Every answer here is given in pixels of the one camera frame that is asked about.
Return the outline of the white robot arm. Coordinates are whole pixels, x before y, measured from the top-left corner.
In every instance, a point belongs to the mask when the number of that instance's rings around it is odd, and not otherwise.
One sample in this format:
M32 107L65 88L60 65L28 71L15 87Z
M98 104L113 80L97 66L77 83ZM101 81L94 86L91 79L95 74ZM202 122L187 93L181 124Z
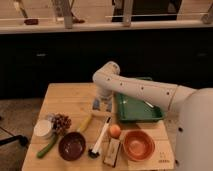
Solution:
M92 80L98 100L108 101L118 92L177 113L175 171L213 171L213 88L193 89L123 77L113 61L98 69Z

